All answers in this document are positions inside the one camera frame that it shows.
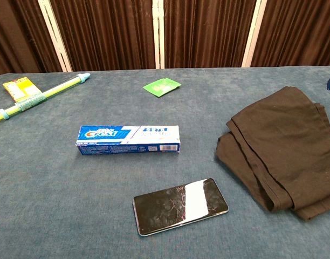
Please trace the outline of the blue white toothpaste paper box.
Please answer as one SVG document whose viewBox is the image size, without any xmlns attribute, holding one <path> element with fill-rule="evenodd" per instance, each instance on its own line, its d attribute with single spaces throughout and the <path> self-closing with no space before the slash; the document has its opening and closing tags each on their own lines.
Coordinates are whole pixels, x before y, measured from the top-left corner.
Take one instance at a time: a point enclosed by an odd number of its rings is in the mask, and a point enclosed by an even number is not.
<svg viewBox="0 0 330 259">
<path fill-rule="evenodd" d="M 75 145 L 82 155 L 180 151 L 179 126 L 83 125 Z"/>
</svg>

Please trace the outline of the green sachet packet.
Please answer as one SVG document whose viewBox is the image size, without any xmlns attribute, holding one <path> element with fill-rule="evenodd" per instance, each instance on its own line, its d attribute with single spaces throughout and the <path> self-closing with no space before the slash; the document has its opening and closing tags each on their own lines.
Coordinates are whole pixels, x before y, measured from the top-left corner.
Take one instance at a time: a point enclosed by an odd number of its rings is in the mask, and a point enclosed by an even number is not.
<svg viewBox="0 0 330 259">
<path fill-rule="evenodd" d="M 143 87 L 143 89 L 159 98 L 180 86 L 181 83 L 176 82 L 172 79 L 161 78 L 150 84 L 147 84 Z"/>
</svg>

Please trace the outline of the black smartphone with cracked screen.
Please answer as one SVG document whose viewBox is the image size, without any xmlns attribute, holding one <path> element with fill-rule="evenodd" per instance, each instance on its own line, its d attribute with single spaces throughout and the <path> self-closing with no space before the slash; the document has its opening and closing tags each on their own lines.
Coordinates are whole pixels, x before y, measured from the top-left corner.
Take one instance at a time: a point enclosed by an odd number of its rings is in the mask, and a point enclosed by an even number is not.
<svg viewBox="0 0 330 259">
<path fill-rule="evenodd" d="M 212 178 L 135 196 L 133 208 L 141 236 L 153 235 L 229 211 L 225 198 Z"/>
</svg>

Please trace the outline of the brown pleated curtain panel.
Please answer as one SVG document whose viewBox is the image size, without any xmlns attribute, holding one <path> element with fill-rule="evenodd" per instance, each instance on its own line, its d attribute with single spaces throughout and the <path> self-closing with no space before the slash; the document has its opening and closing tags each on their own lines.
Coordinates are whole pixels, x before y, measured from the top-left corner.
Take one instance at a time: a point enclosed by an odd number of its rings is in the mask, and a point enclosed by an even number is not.
<svg viewBox="0 0 330 259">
<path fill-rule="evenodd" d="M 37 0 L 0 0 L 0 74 L 61 72 Z"/>
<path fill-rule="evenodd" d="M 330 65 L 330 0 L 267 0 L 251 65 Z"/>
<path fill-rule="evenodd" d="M 152 0 L 50 0 L 74 71 L 155 68 Z"/>
<path fill-rule="evenodd" d="M 240 67 L 256 0 L 164 0 L 167 68 Z"/>
</svg>

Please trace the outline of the long green yellow plastic stick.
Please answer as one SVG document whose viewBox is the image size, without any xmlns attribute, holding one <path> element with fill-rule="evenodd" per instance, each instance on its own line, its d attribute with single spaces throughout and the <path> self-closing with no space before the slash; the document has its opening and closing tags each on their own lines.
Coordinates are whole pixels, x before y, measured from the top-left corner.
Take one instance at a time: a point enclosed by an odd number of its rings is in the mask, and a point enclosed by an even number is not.
<svg viewBox="0 0 330 259">
<path fill-rule="evenodd" d="M 50 97 L 55 96 L 58 93 L 64 92 L 65 90 L 76 86 L 78 84 L 84 83 L 89 77 L 91 76 L 90 73 L 80 73 L 77 74 L 74 78 L 63 82 L 45 92 L 41 92 L 38 94 L 35 94 L 23 101 L 16 102 L 13 106 L 7 108 L 7 109 L 0 109 L 0 121 L 1 120 L 8 120 L 10 117 L 12 117 L 16 113 L 24 112 L 41 102 L 49 99 Z"/>
</svg>

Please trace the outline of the blue felt table cover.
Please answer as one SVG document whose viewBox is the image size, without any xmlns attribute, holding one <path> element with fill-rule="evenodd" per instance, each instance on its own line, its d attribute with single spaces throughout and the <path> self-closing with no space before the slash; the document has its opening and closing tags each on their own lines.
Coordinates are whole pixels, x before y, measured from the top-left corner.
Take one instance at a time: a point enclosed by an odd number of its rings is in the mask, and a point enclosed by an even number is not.
<svg viewBox="0 0 330 259">
<path fill-rule="evenodd" d="M 330 66 L 95 71 L 0 122 L 0 259 L 330 259 L 330 212 L 269 213 L 220 162 L 226 122 L 284 86 L 325 106 Z M 161 78 L 181 86 L 156 97 Z M 178 125 L 179 153 L 82 155 L 82 125 Z M 213 178 L 229 211 L 138 234 L 133 197 Z"/>
</svg>

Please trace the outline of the folded black cloth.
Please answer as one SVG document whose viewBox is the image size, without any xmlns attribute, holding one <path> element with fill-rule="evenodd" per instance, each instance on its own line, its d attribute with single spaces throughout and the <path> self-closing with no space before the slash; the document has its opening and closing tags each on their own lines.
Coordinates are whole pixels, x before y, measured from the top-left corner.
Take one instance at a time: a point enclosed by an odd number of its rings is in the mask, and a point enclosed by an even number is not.
<svg viewBox="0 0 330 259">
<path fill-rule="evenodd" d="M 330 210 L 330 123 L 321 104 L 286 86 L 227 127 L 216 155 L 262 207 L 305 221 Z"/>
</svg>

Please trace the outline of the yellow card package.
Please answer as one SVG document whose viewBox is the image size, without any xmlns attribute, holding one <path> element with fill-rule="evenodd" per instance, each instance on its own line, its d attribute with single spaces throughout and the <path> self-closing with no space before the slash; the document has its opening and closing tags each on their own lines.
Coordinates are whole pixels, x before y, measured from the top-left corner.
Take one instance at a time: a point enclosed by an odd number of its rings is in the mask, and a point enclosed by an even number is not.
<svg viewBox="0 0 330 259">
<path fill-rule="evenodd" d="M 3 87 L 16 103 L 41 93 L 41 90 L 28 77 L 3 83 Z"/>
</svg>

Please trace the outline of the white partition frame post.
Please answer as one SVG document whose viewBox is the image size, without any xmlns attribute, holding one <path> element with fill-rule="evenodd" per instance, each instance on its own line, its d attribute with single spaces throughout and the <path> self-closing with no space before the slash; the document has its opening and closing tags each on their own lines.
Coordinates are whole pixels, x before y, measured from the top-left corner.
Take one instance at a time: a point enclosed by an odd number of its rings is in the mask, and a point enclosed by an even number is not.
<svg viewBox="0 0 330 259">
<path fill-rule="evenodd" d="M 63 72 L 72 72 L 72 66 L 67 55 L 66 47 L 63 42 L 60 29 L 53 12 L 50 0 L 38 0 L 38 5 L 41 9 L 44 21 L 49 31 L 52 44 L 54 46 L 59 64 Z"/>
<path fill-rule="evenodd" d="M 164 0 L 152 0 L 155 68 L 165 68 L 164 47 Z"/>
<path fill-rule="evenodd" d="M 241 67 L 250 67 L 263 21 L 267 0 L 256 0 Z"/>
</svg>

